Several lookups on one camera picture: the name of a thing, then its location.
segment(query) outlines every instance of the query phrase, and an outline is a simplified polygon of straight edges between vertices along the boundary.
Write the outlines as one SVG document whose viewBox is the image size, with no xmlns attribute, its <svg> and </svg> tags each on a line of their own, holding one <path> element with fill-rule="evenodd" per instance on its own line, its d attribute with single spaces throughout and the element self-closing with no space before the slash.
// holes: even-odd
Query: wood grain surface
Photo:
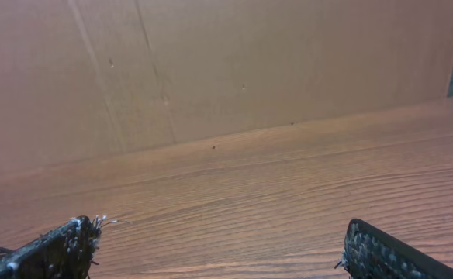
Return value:
<svg viewBox="0 0 453 279">
<path fill-rule="evenodd" d="M 453 267 L 453 99 L 0 177 L 0 246 L 107 214 L 91 278 L 347 278 L 359 217 Z"/>
</svg>

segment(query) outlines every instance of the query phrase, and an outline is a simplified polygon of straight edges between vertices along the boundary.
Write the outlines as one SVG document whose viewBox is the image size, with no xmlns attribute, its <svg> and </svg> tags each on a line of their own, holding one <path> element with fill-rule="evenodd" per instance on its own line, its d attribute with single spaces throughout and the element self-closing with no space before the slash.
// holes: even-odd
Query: cardboard wall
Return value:
<svg viewBox="0 0 453 279">
<path fill-rule="evenodd" d="M 444 98 L 453 1 L 0 0 L 0 173 Z"/>
</svg>

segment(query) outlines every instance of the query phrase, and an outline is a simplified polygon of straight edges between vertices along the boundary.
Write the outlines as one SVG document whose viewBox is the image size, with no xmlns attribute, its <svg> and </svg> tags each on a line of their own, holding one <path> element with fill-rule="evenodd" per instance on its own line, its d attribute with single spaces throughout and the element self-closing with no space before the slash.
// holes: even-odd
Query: crease line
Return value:
<svg viewBox="0 0 453 279">
<path fill-rule="evenodd" d="M 99 62 L 95 55 L 94 47 L 92 46 L 92 43 L 88 36 L 88 32 L 85 27 L 84 21 L 81 17 L 80 10 L 78 9 L 77 4 L 75 3 L 75 0 L 68 0 L 68 5 L 71 8 L 71 12 L 73 13 L 74 20 L 77 23 L 78 31 L 80 32 L 80 35 L 81 35 L 81 39 L 84 42 L 85 49 L 88 52 L 90 61 L 92 63 L 92 67 L 94 68 L 95 76 L 97 79 L 97 85 L 98 85 L 99 89 L 102 91 L 102 99 L 104 100 L 105 110 L 108 114 L 109 121 L 111 122 L 112 131 L 116 134 L 116 140 L 118 142 L 119 150 L 121 152 L 125 152 L 126 147 L 124 144 L 125 141 L 123 139 L 121 127 L 119 126 L 118 122 L 116 121 L 116 112 L 115 112 L 114 107 L 111 105 L 111 101 L 109 100 L 109 96 L 108 96 L 108 86 L 105 83 L 104 78 L 102 78 L 101 67 L 99 66 Z"/>
<path fill-rule="evenodd" d="M 168 119 L 168 126 L 170 128 L 171 138 L 173 139 L 173 144 L 176 144 L 177 143 L 177 138 L 176 138 L 175 122 L 173 121 L 173 118 L 171 117 L 168 96 L 167 96 L 166 92 L 164 92 L 163 79 L 161 78 L 161 76 L 159 75 L 159 71 L 157 70 L 157 61 L 156 61 L 156 58 L 154 56 L 154 52 L 152 50 L 152 47 L 150 46 L 149 36 L 147 35 L 147 30 L 146 30 L 146 27 L 144 25 L 144 19 L 142 17 L 142 13 L 140 12 L 139 1 L 138 0 L 134 0 L 134 3 L 135 3 L 135 8 L 137 9 L 137 15 L 139 17 L 140 28 L 142 29 L 142 34 L 143 34 L 144 40 L 146 42 L 147 49 L 149 49 L 150 63 L 152 64 L 152 69 L 153 69 L 154 75 L 156 77 L 157 86 L 159 88 L 158 89 L 159 90 L 159 95 L 161 96 L 161 100 L 162 100 L 163 105 L 164 105 L 164 110 L 165 110 L 165 113 L 166 113 L 166 117 Z"/>
</svg>

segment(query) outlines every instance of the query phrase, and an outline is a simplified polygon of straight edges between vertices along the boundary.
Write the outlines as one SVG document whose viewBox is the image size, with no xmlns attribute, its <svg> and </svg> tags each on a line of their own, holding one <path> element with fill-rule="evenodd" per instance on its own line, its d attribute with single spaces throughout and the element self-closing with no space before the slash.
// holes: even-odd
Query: black object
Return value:
<svg viewBox="0 0 453 279">
<path fill-rule="evenodd" d="M 352 219 L 337 264 L 354 279 L 453 279 L 453 269 L 360 219 Z"/>
<path fill-rule="evenodd" d="M 16 251 L 0 248 L 0 279 L 85 279 L 98 249 L 102 219 L 72 218 Z"/>
</svg>

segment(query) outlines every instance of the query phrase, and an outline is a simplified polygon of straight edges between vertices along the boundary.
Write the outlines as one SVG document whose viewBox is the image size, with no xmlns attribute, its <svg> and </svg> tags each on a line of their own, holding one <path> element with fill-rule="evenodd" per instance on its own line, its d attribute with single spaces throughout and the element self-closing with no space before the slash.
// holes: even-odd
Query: wooden table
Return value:
<svg viewBox="0 0 453 279">
<path fill-rule="evenodd" d="M 97 278 L 347 278 L 359 217 L 453 267 L 453 98 L 0 177 L 0 246 L 107 214 Z"/>
</svg>

